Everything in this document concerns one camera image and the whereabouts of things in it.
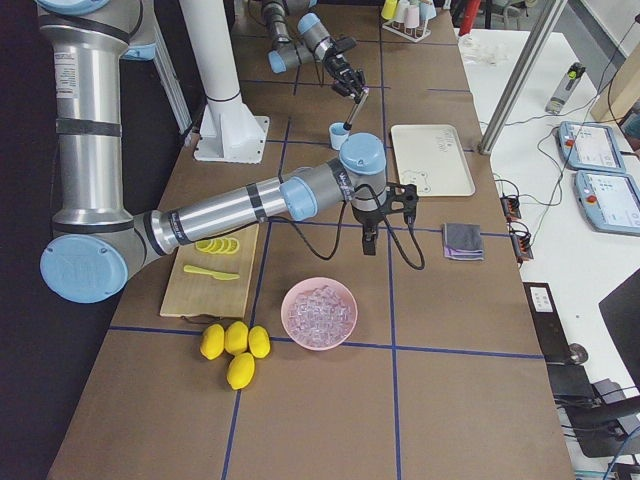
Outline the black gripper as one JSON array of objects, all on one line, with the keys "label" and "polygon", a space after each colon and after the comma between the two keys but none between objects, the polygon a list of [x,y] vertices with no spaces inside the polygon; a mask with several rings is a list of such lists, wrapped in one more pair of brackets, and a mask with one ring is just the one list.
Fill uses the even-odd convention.
[{"label": "black gripper", "polygon": [[380,191],[369,184],[357,186],[351,206],[355,219],[363,226],[363,254],[376,255],[378,225],[381,222],[387,223],[389,215],[401,213],[405,225],[412,230],[417,216],[417,204],[417,186],[414,184],[388,182]]},{"label": "black gripper", "polygon": [[325,70],[335,80],[331,88],[342,97],[362,100],[366,96],[364,73],[354,69],[344,53],[357,45],[353,37],[330,38],[329,48],[322,60]]}]

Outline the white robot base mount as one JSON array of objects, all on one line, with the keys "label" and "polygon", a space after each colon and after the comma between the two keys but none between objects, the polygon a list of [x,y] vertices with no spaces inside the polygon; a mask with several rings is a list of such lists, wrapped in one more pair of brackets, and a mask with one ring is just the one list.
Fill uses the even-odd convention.
[{"label": "white robot base mount", "polygon": [[223,3],[190,0],[180,7],[206,97],[195,159],[260,163],[270,120],[243,101]]}]

